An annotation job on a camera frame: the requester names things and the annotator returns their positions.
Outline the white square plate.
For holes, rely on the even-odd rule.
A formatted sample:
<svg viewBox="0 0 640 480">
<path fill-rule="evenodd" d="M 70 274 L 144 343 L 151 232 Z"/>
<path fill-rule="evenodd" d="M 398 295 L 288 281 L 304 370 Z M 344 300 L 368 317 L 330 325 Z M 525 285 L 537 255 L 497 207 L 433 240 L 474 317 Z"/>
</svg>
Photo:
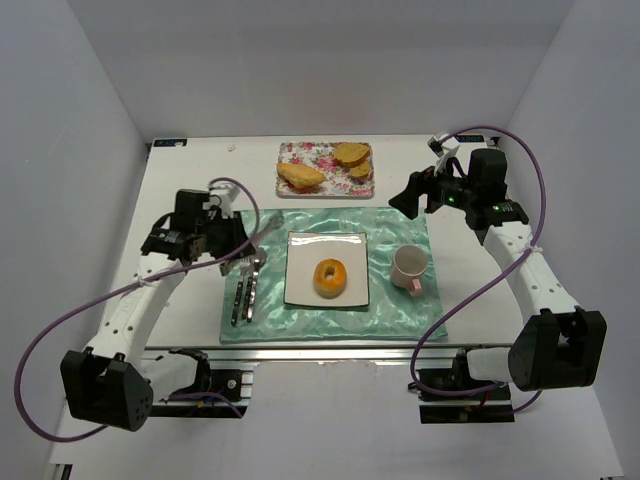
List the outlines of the white square plate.
<svg viewBox="0 0 640 480">
<path fill-rule="evenodd" d="M 347 271 L 344 291 L 323 298 L 314 289 L 316 265 L 325 259 L 341 261 Z M 364 233 L 304 233 L 288 235 L 284 303 L 313 308 L 361 308 L 370 303 L 367 240 Z"/>
</svg>

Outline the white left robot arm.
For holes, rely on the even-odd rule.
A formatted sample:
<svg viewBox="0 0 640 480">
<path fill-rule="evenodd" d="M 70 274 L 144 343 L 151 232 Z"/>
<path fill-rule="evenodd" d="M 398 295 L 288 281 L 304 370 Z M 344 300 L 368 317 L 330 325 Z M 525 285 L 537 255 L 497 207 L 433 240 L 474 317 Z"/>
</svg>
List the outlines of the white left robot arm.
<svg viewBox="0 0 640 480">
<path fill-rule="evenodd" d="M 173 212 L 159 218 L 141 247 L 130 291 L 80 352 L 68 351 L 61 376 L 71 415 L 137 431 L 155 402 L 204 392 L 212 374 L 205 353 L 172 349 L 153 361 L 142 357 L 169 298 L 188 267 L 203 255 L 222 262 L 253 253 L 232 203 L 242 187 L 224 178 L 204 191 L 177 192 Z"/>
</svg>

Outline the small herb bread slice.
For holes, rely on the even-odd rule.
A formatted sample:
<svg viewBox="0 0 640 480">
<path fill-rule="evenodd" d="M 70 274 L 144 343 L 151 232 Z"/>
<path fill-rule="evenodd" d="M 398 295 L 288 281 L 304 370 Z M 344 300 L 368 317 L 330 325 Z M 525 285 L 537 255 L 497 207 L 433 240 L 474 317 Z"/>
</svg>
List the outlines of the small herb bread slice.
<svg viewBox="0 0 640 480">
<path fill-rule="evenodd" d="M 369 160 L 365 160 L 363 163 L 349 170 L 349 176 L 357 181 L 367 180 L 370 174 L 371 164 Z"/>
</svg>

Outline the orange ring bagel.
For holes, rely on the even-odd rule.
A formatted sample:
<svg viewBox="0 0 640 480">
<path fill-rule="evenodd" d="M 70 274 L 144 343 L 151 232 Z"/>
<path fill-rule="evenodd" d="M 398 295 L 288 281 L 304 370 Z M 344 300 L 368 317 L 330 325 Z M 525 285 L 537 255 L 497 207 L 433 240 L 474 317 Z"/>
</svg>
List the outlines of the orange ring bagel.
<svg viewBox="0 0 640 480">
<path fill-rule="evenodd" d="M 320 261 L 314 270 L 313 286 L 323 298 L 339 296 L 347 284 L 347 271 L 344 264 L 333 258 Z"/>
</svg>

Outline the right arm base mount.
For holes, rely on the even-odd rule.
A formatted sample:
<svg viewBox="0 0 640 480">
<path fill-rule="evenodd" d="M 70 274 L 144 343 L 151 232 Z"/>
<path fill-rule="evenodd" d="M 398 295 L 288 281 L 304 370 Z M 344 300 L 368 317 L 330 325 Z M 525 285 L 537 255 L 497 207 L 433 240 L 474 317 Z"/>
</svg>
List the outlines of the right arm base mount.
<svg viewBox="0 0 640 480">
<path fill-rule="evenodd" d="M 443 391 L 470 390 L 490 385 L 489 381 L 473 380 L 468 371 L 467 349 L 460 349 L 450 365 L 442 368 L 419 368 L 420 381 L 432 389 Z M 418 396 L 422 424 L 484 424 L 515 421 L 508 386 L 467 396 L 435 395 L 420 388 L 415 381 L 407 385 Z"/>
</svg>

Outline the green satin placemat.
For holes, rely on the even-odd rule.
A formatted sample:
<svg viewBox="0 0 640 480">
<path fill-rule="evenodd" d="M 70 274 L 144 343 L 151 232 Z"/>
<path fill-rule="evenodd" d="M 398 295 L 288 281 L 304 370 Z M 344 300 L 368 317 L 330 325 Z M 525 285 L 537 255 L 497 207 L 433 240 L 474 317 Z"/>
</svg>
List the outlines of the green satin placemat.
<svg viewBox="0 0 640 480">
<path fill-rule="evenodd" d="M 285 209 L 284 224 L 262 242 L 267 253 L 257 283 L 254 316 L 246 321 L 234 301 L 239 272 L 225 281 L 219 341 L 417 340 L 443 314 L 436 271 L 429 265 L 423 292 L 413 297 L 390 280 L 392 257 L 399 247 L 415 245 L 432 252 L 426 216 L 409 220 L 390 207 Z M 295 232 L 363 234 L 366 237 L 370 302 L 366 306 L 320 308 L 285 302 L 287 239 Z"/>
</svg>

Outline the floral rectangular tray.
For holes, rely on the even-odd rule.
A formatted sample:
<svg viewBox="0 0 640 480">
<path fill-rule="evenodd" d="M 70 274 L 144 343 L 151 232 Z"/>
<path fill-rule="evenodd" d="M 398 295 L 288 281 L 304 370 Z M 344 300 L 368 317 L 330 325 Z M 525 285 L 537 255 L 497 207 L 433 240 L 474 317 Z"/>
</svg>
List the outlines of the floral rectangular tray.
<svg viewBox="0 0 640 480">
<path fill-rule="evenodd" d="M 276 163 L 276 195 L 281 198 L 359 198 L 369 199 L 374 196 L 374 166 L 373 149 L 367 160 L 371 164 L 371 174 L 365 181 L 357 181 L 349 176 L 348 168 L 340 166 L 334 161 L 333 152 L 335 147 L 342 142 L 325 141 L 298 141 L 283 142 L 279 146 L 279 155 Z M 278 163 L 304 164 L 322 172 L 325 181 L 315 187 L 303 190 L 295 189 L 290 183 L 277 174 Z"/>
</svg>

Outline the pink mug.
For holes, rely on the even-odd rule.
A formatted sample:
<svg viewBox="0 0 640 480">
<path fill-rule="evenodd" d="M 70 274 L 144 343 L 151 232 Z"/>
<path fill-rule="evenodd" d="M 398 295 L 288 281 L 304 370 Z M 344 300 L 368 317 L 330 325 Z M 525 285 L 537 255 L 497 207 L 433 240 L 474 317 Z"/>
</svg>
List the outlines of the pink mug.
<svg viewBox="0 0 640 480">
<path fill-rule="evenodd" d="M 427 253 L 415 245 L 403 245 L 393 255 L 390 279 L 412 296 L 422 294 L 422 277 L 429 265 Z"/>
</svg>

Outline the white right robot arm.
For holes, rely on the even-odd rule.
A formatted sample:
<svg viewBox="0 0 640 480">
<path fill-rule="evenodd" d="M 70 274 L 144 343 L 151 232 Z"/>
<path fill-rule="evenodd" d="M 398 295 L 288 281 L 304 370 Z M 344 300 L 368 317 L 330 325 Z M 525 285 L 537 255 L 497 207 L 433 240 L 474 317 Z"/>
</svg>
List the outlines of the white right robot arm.
<svg viewBox="0 0 640 480">
<path fill-rule="evenodd" d="M 509 347 L 476 348 L 455 361 L 460 388 L 512 383 L 521 391 L 586 387 L 594 383 L 607 325 L 598 311 L 583 309 L 536 248 L 522 207 L 507 198 L 507 159 L 499 150 L 475 149 L 463 171 L 453 153 L 410 175 L 389 204 L 409 219 L 419 199 L 427 212 L 459 209 L 479 243 L 501 269 L 524 326 Z"/>
</svg>

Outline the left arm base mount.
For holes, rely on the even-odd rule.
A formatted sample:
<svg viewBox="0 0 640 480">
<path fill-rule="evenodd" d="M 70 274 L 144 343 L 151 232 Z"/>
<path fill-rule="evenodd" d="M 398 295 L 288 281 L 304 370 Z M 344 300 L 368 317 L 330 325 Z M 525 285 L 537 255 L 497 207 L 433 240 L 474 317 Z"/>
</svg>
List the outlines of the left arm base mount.
<svg viewBox="0 0 640 480">
<path fill-rule="evenodd" d="M 172 393 L 168 399 L 158 400 L 151 408 L 151 417 L 240 419 L 248 409 L 251 372 L 226 363 L 211 364 L 204 351 L 179 348 L 169 355 L 181 355 L 197 362 L 194 383 Z"/>
</svg>

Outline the oval yellow bread roll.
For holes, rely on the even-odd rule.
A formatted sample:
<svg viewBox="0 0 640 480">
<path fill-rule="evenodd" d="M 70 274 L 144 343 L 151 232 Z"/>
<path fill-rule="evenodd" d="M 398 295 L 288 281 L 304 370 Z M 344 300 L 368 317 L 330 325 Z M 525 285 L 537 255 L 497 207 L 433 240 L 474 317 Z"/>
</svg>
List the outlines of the oval yellow bread roll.
<svg viewBox="0 0 640 480">
<path fill-rule="evenodd" d="M 298 190 L 315 188 L 325 181 L 322 172 L 301 163 L 278 163 L 277 174 Z"/>
</svg>

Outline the large herb bread slice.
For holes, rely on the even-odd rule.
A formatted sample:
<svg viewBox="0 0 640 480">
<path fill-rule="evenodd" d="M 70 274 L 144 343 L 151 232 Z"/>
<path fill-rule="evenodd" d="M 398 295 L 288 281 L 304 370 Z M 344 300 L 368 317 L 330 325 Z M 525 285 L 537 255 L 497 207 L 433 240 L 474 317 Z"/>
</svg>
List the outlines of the large herb bread slice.
<svg viewBox="0 0 640 480">
<path fill-rule="evenodd" d="M 371 147 L 368 144 L 342 142 L 335 147 L 333 158 L 340 166 L 352 169 L 363 164 L 369 158 L 370 152 Z"/>
</svg>

